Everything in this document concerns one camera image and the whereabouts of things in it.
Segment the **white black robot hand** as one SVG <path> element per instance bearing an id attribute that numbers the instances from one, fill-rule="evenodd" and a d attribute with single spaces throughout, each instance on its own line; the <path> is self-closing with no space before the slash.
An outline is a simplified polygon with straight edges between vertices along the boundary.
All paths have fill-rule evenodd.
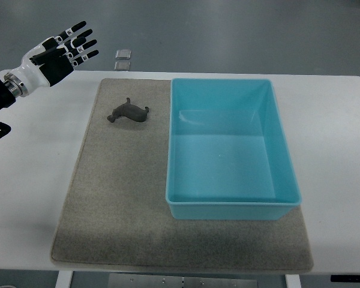
<path id="1" fill-rule="evenodd" d="M 98 55 L 88 40 L 91 29 L 81 21 L 56 36 L 49 37 L 28 51 L 19 67 L 5 75 L 14 86 L 15 96 L 25 97 L 40 87 L 52 87 L 71 74 L 75 68 Z"/>

